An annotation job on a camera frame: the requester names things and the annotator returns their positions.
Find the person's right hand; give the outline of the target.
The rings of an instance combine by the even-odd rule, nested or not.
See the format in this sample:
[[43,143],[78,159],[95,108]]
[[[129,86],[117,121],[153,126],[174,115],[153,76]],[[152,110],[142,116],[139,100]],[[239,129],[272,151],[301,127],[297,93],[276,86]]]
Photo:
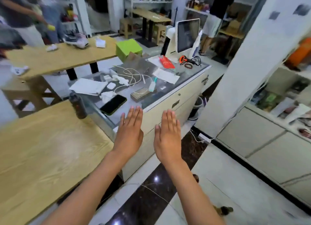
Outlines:
[[165,168],[169,168],[174,163],[181,161],[181,138],[175,132],[175,121],[177,120],[176,114],[173,110],[173,132],[167,131],[167,110],[163,111],[161,118],[161,141],[155,142],[154,150],[159,161],[164,165]]

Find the narrow wooden table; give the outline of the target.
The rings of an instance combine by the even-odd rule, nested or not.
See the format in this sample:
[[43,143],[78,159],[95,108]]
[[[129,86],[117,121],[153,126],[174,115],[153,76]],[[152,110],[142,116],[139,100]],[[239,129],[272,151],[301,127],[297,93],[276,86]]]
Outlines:
[[137,8],[131,10],[132,14],[143,18],[142,20],[142,35],[136,41],[146,46],[147,48],[156,47],[156,43],[152,42],[153,26],[155,23],[171,22],[171,19],[145,9]]

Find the small wooden stool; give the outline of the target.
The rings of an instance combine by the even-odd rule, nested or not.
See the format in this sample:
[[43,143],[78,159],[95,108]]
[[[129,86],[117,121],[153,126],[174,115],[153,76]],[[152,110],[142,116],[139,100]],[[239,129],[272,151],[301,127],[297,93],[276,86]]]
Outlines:
[[160,42],[165,41],[167,26],[162,24],[155,24],[153,26],[152,38],[156,41],[156,45],[159,46]]
[[119,34],[124,35],[126,39],[129,39],[129,36],[136,35],[137,26],[135,25],[134,19],[127,17],[121,18],[119,21]]

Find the dark plastic bucket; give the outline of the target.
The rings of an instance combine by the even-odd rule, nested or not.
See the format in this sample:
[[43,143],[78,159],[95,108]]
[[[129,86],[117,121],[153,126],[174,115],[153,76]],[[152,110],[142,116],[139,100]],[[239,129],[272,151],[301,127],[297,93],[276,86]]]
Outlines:
[[202,99],[202,97],[198,96],[198,98],[195,102],[195,105],[193,106],[192,111],[189,114],[188,120],[190,120],[190,121],[197,120],[199,117],[198,111],[202,107],[204,107],[203,99]]

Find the white cash register monitor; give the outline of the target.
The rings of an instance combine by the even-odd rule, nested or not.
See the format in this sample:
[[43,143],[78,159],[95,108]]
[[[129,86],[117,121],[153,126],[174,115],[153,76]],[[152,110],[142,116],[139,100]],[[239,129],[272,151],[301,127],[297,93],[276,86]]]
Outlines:
[[175,26],[175,43],[178,54],[192,49],[200,29],[200,19],[190,19],[177,22]]

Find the white display shelf with packets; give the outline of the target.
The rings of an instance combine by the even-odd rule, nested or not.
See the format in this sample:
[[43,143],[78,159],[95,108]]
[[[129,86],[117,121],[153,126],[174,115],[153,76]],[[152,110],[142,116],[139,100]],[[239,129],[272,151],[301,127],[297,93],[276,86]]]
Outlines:
[[281,64],[247,104],[256,113],[311,142],[311,63]]

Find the dark brown bottle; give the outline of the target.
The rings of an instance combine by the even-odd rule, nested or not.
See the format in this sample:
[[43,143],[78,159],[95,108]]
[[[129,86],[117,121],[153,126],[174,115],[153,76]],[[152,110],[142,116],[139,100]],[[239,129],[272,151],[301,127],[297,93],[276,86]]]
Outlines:
[[79,119],[84,119],[87,117],[87,112],[85,110],[85,107],[83,105],[82,99],[74,92],[71,91],[68,97],[68,100],[70,101],[76,116]]

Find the large light wooden table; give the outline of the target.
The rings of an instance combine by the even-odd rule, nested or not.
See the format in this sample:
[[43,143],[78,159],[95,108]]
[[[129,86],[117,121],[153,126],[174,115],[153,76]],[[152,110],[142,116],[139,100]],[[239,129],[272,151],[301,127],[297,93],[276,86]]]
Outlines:
[[25,225],[88,176],[113,142],[63,101],[0,127],[0,225]]

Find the crumpled white tissue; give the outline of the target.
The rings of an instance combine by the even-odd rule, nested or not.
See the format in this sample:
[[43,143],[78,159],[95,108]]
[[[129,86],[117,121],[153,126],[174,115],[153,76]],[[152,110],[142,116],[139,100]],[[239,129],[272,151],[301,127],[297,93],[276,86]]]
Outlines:
[[103,104],[106,104],[115,96],[116,96],[116,93],[114,91],[103,92],[99,95]]

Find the white receipt printer stand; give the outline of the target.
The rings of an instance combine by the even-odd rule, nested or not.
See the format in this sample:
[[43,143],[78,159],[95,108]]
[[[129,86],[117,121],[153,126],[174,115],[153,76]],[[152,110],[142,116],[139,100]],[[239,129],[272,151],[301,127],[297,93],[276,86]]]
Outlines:
[[176,29],[171,27],[167,30],[165,36],[165,43],[162,51],[163,55],[173,63],[179,63],[179,55],[177,53],[176,45]]

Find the person's left forearm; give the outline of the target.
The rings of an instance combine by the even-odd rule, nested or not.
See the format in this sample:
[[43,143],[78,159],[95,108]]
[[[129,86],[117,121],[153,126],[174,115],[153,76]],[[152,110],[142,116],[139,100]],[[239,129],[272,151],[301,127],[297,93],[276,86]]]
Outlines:
[[88,225],[111,182],[132,155],[112,150],[41,225]]

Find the white headset device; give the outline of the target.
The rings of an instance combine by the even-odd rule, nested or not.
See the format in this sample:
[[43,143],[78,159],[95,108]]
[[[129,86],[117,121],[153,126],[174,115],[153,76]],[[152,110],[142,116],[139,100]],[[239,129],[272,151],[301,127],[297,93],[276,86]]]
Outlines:
[[79,49],[86,49],[89,46],[88,39],[80,35],[76,36],[65,34],[63,36],[63,42]]

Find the red plastic packet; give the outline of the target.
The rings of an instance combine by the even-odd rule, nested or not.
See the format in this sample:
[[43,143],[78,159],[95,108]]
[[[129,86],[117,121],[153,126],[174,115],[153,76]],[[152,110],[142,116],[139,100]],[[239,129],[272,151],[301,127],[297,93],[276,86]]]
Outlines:
[[166,56],[160,56],[159,61],[165,69],[175,69],[173,63]]

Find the white power strip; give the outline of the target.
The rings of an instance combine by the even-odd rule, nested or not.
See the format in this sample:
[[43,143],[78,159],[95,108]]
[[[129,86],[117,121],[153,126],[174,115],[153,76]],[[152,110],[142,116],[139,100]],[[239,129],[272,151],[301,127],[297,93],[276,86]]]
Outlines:
[[208,138],[207,136],[203,135],[202,133],[199,133],[198,138],[199,138],[200,143],[209,144],[212,141],[212,139]]

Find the person's left hand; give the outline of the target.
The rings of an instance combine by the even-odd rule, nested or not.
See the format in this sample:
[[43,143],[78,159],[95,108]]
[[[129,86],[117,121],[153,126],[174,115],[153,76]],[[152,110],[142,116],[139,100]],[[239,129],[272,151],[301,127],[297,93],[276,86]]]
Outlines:
[[139,107],[139,115],[136,121],[138,126],[137,128],[134,128],[132,126],[132,113],[134,109],[135,107],[132,106],[127,115],[125,115],[125,126],[120,128],[119,124],[112,150],[116,154],[118,160],[120,160],[123,164],[128,162],[128,160],[138,152],[140,146],[142,145],[143,131],[141,130],[141,125],[143,110]]

